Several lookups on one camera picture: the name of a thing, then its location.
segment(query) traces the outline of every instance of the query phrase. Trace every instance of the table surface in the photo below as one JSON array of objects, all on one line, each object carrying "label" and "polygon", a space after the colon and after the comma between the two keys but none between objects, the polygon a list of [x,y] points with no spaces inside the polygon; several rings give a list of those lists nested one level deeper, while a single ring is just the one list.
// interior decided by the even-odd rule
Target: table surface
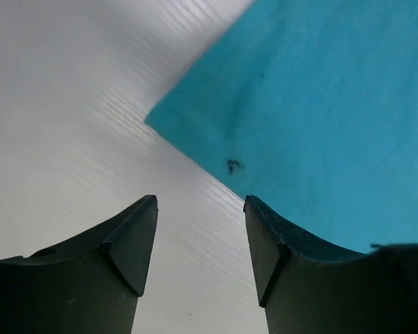
[{"label": "table surface", "polygon": [[248,0],[0,0],[0,258],[159,200],[134,333],[267,333],[243,201],[143,120]]}]

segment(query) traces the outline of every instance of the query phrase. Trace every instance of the small hole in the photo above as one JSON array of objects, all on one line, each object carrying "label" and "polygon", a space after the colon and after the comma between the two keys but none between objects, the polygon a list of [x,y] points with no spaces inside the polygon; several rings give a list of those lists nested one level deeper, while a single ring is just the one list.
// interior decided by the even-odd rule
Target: small hole
[{"label": "small hole", "polygon": [[33,254],[33,256],[31,257],[40,257],[40,256],[47,256],[47,255],[53,255],[56,254],[57,250],[55,249],[55,247],[48,247],[45,249],[41,249],[38,252],[35,252]]}]

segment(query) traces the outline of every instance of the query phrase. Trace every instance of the white surface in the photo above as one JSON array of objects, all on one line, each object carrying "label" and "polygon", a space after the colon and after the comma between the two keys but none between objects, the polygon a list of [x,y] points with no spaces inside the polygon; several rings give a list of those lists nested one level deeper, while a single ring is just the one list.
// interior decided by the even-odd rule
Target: white surface
[{"label": "white surface", "polygon": [[247,0],[0,0],[0,258],[154,193],[134,332],[267,333],[242,201],[143,124]]}]

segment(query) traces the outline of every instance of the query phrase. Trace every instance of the turquoise sheet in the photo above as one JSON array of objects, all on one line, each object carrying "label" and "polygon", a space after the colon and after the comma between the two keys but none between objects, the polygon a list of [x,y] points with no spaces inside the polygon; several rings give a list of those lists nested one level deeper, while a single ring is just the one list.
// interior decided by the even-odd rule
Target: turquoise sheet
[{"label": "turquoise sheet", "polygon": [[418,242],[418,0],[257,0],[146,122],[331,242]]}]

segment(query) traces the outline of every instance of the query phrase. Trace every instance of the dark stain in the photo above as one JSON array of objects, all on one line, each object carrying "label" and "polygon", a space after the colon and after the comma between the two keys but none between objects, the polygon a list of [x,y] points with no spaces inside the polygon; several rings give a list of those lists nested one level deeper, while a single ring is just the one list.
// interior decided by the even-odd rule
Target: dark stain
[{"label": "dark stain", "polygon": [[236,168],[244,168],[244,166],[237,160],[228,160],[227,164],[228,164],[229,175],[232,175],[232,173],[234,173],[234,170]]}]

